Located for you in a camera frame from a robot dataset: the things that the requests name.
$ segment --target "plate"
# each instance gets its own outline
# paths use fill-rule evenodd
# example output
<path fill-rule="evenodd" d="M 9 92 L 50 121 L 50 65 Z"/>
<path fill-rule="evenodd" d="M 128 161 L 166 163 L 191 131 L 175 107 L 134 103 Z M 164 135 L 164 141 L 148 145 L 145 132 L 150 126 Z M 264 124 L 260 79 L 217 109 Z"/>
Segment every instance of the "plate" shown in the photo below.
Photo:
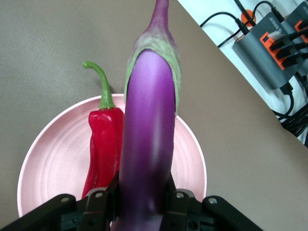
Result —
<path fill-rule="evenodd" d="M 113 94 L 125 110 L 123 94 Z M 37 136 L 23 162 L 17 187 L 19 216 L 56 195 L 81 194 L 90 164 L 89 112 L 97 110 L 100 96 L 79 102 L 60 113 Z M 200 145 L 185 122 L 176 117 L 171 173 L 177 188 L 191 190 L 202 201 L 206 168 Z"/>

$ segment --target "red chili pepper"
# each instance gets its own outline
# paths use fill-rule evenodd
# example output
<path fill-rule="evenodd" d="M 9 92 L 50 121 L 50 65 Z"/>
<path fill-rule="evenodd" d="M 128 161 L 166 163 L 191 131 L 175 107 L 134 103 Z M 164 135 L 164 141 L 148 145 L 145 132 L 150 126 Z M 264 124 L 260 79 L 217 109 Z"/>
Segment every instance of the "red chili pepper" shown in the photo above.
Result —
<path fill-rule="evenodd" d="M 107 187 L 119 170 L 122 147 L 124 113 L 112 100 L 104 71 L 95 63 L 84 62 L 84 68 L 94 69 L 102 81 L 102 97 L 99 110 L 89 114 L 92 129 L 90 140 L 90 167 L 82 192 L 82 198 L 94 188 Z"/>

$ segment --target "pepper stem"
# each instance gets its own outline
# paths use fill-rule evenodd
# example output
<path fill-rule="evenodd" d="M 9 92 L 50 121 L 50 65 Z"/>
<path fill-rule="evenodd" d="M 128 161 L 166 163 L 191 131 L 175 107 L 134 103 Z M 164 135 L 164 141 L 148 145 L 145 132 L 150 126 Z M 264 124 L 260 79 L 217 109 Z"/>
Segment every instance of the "pepper stem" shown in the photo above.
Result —
<path fill-rule="evenodd" d="M 95 70 L 101 78 L 102 96 L 101 96 L 101 104 L 100 104 L 99 108 L 106 109 L 106 108 L 116 107 L 113 100 L 112 100 L 112 95 L 111 95 L 110 86 L 109 86 L 107 77 L 105 75 L 105 72 L 101 69 L 101 67 L 98 66 L 97 64 L 93 63 L 93 62 L 90 62 L 90 61 L 85 61 L 85 62 L 83 62 L 82 65 L 83 65 L 84 68 L 91 68 L 91 69 Z"/>

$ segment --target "orange round object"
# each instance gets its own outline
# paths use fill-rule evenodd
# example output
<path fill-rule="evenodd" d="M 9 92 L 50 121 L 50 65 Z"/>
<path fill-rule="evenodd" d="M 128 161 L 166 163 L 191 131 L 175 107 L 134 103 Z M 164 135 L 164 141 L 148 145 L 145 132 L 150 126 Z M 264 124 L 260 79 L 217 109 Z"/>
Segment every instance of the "orange round object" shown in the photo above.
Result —
<path fill-rule="evenodd" d="M 253 16 L 253 12 L 252 12 L 251 10 L 246 10 L 246 11 L 247 11 L 247 13 L 249 14 L 250 17 Z M 242 21 L 244 24 L 246 24 L 246 23 L 248 22 L 248 19 L 246 18 L 246 16 L 245 16 L 243 13 L 241 14 L 241 21 Z"/>

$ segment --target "eggplant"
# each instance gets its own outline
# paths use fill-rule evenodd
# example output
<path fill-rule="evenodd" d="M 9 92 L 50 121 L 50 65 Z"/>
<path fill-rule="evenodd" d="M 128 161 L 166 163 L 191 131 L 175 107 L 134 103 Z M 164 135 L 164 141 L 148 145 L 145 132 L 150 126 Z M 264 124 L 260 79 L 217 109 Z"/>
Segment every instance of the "eggplant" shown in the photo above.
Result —
<path fill-rule="evenodd" d="M 164 212 L 180 90 L 180 64 L 167 10 L 167 0 L 156 1 L 150 25 L 128 61 L 121 201 L 112 231 L 158 231 Z"/>

